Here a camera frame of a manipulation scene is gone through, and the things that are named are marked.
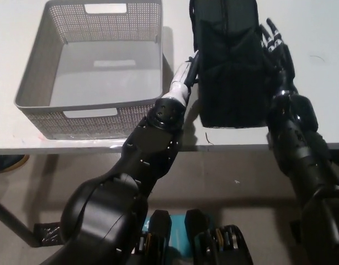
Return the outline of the robot left white black hand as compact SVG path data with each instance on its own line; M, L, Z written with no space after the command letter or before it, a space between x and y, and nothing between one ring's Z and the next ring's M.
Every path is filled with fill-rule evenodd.
M169 91L162 98L169 98L188 105L191 89L197 83L199 68L199 51L197 50L187 61L183 62L174 74Z

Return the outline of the robot right white black hand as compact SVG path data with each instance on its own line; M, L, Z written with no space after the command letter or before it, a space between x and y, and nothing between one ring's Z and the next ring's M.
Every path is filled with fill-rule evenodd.
M262 51L267 68L268 91L270 95L297 94L294 84L295 68L288 45L271 18L266 19L270 30L260 25Z

